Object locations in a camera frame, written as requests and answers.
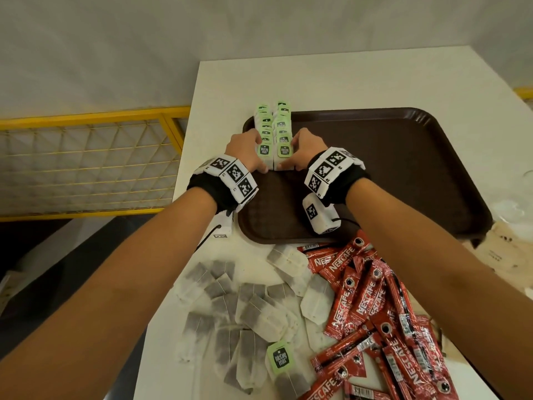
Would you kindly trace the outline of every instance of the person's left hand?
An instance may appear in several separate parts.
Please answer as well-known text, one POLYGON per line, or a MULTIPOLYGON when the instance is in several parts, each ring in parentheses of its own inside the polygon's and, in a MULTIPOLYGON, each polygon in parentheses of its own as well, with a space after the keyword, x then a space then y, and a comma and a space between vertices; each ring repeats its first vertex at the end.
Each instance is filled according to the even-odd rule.
POLYGON ((255 151, 256 144, 260 143, 261 135, 257 129, 250 129, 248 132, 232 135, 224 153, 238 158, 250 173, 258 170, 260 173, 266 174, 268 167, 255 151))

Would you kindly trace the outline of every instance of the black wristband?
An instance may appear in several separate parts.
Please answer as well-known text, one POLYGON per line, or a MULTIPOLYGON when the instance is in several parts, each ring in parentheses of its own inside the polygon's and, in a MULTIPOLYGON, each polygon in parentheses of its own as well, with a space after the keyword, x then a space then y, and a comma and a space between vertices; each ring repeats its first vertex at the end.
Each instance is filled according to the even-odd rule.
POLYGON ((187 190, 193 187, 202 188, 213 197, 217 203, 217 213, 222 211, 233 212, 237 208, 237 202, 229 188, 223 181, 207 173, 196 174, 191 177, 187 190))
MULTIPOLYGON (((318 160, 324 151, 321 151, 314 156, 309 161, 307 167, 311 167, 311 165, 318 160)), ((323 197, 323 199, 321 199, 324 206, 330 206, 330 204, 346 204, 346 195, 348 195, 348 191, 350 190, 351 186, 361 178, 370 179, 370 175, 360 166, 352 164, 330 184, 326 195, 323 197)))

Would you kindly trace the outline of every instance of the hand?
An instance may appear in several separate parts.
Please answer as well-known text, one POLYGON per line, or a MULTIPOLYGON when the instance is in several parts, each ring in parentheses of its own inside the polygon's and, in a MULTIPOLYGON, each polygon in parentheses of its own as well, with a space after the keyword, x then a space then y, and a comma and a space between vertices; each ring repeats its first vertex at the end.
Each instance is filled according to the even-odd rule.
POLYGON ((322 137, 315 136, 306 127, 302 127, 298 131, 290 144, 293 145, 295 153, 288 159, 280 162, 276 168, 277 170, 291 168, 293 166, 298 171, 305 169, 314 156, 328 149, 322 137))
POLYGON ((260 143, 261 135, 257 129, 250 129, 248 132, 232 135, 224 153, 238 158, 250 173, 258 170, 260 173, 266 174, 268 167, 255 151, 255 145, 260 143))

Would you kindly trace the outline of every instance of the forearm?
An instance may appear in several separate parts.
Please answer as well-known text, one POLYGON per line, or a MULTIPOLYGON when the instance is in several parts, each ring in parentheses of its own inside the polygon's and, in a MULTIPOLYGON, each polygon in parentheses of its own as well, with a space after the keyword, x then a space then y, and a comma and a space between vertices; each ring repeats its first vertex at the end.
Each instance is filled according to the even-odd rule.
POLYGON ((533 397, 533 303, 443 228, 372 181, 357 181, 346 204, 379 254, 504 398, 533 397), (523 332, 518 340, 516 331, 523 332))
POLYGON ((3 359, 5 398, 103 398, 216 209, 193 188, 124 241, 3 359))

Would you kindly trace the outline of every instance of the yellow metal frame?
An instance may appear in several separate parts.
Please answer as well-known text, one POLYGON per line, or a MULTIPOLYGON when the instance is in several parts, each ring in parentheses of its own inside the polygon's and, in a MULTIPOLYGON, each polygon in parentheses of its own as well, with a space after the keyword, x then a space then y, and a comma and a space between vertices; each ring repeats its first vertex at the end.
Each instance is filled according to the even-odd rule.
POLYGON ((533 87, 515 88, 514 92, 523 100, 533 99, 533 87))
MULTIPOLYGON (((101 112, 98 114, 76 114, 43 116, 35 118, 0 119, 0 131, 9 129, 43 128, 54 126, 92 125, 99 123, 125 122, 130 120, 157 119, 179 154, 183 151, 183 131, 175 119, 188 118, 191 107, 162 107, 137 109, 131 111, 101 112)), ((0 216, 0 222, 18 220, 74 219, 86 216, 121 216, 133 214, 158 213, 163 208, 126 209, 118 211, 56 213, 27 216, 0 216)))

